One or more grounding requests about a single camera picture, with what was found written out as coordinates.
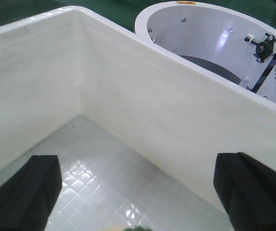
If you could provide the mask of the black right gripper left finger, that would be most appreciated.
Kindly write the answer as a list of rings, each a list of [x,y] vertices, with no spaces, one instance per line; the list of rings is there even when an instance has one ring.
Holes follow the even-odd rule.
[[[0,186],[0,231],[45,230],[61,188],[58,156],[31,156]]]

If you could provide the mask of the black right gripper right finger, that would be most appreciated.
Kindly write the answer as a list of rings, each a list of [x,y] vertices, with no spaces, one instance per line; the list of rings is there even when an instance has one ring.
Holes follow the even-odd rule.
[[[246,153],[219,153],[213,185],[236,231],[276,231],[276,171]]]

